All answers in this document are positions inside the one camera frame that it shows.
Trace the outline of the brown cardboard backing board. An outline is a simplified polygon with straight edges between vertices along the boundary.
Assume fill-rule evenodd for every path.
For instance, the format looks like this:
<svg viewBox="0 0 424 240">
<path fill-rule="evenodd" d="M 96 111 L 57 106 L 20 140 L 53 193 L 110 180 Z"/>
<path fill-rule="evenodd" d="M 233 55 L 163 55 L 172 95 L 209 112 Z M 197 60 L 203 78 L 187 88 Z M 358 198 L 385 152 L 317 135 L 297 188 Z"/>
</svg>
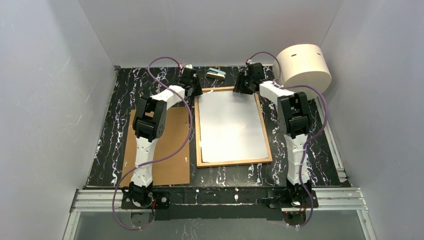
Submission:
<svg viewBox="0 0 424 240">
<path fill-rule="evenodd" d="M 135 167 L 136 135 L 133 130 L 133 119 L 136 110 L 129 115 L 126 145 L 122 173 L 126 174 Z M 154 150 L 154 160 L 166 157 L 175 152 L 185 141 L 189 133 L 189 113 L 186 107 L 171 107 L 166 113 L 164 133 L 158 140 Z M 154 186 L 180 185 L 190 183 L 190 144 L 174 156 L 152 164 L 152 182 Z"/>
</svg>

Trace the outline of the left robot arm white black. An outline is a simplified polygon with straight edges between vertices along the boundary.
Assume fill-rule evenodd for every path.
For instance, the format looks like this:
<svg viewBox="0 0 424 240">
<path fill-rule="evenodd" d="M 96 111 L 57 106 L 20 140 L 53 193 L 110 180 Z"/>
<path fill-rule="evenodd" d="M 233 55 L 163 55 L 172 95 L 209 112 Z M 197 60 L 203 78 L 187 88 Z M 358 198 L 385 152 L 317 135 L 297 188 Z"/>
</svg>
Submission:
<svg viewBox="0 0 424 240">
<path fill-rule="evenodd" d="M 189 142 L 192 133 L 192 111 L 187 104 L 187 98 L 201 95 L 202 88 L 197 71 L 191 64 L 182 68 L 179 81 L 170 85 L 164 91 L 139 100 L 132 129 L 135 132 L 136 156 L 135 167 L 124 199 L 133 202 L 137 207 L 146 209 L 157 202 L 152 192 L 154 151 L 159 138 L 165 131 L 166 116 L 169 108 L 179 102 L 184 102 L 188 109 L 188 134 L 183 144 L 168 158 L 175 156 Z"/>
</svg>

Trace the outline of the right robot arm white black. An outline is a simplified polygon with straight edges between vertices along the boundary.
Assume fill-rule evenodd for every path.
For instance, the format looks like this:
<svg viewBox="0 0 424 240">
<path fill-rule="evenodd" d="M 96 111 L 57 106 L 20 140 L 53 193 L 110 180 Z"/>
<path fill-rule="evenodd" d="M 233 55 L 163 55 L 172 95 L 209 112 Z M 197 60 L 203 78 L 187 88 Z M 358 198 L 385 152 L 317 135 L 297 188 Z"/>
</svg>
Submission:
<svg viewBox="0 0 424 240">
<path fill-rule="evenodd" d="M 307 95 L 302 91 L 293 92 L 278 87 L 276 83 L 266 79 L 261 63 L 251 61 L 247 61 L 246 70 L 238 74 L 233 91 L 247 95 L 258 94 L 274 103 L 278 126 L 286 141 L 286 187 L 270 191 L 263 203 L 269 208 L 301 207 L 312 191 L 305 160 L 305 147 L 312 124 Z"/>
</svg>

